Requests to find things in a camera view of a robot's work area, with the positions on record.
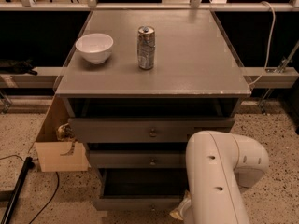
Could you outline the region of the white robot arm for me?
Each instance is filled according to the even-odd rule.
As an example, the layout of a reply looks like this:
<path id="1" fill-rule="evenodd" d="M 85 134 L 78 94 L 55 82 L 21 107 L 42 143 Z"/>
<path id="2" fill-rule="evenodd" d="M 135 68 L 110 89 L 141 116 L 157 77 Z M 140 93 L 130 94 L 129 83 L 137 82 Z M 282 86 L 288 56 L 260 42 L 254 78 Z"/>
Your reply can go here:
<path id="1" fill-rule="evenodd" d="M 183 224 L 250 224 L 242 193 L 268 168 L 266 149 L 250 137 L 195 133 L 186 146 L 189 189 L 170 216 Z"/>

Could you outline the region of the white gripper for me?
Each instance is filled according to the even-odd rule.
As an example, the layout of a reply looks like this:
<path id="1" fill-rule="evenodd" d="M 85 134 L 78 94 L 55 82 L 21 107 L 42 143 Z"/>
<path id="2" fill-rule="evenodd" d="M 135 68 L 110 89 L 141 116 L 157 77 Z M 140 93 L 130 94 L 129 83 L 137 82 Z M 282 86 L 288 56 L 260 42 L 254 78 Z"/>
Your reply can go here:
<path id="1" fill-rule="evenodd" d="M 169 215 L 173 219 L 191 220 L 192 219 L 192 204 L 191 204 L 190 199 L 191 199 L 191 194 L 187 190 L 185 190 L 184 200 L 187 200 L 187 201 L 183 201 L 180 204 L 180 209 L 178 207 L 176 207 L 169 213 Z"/>

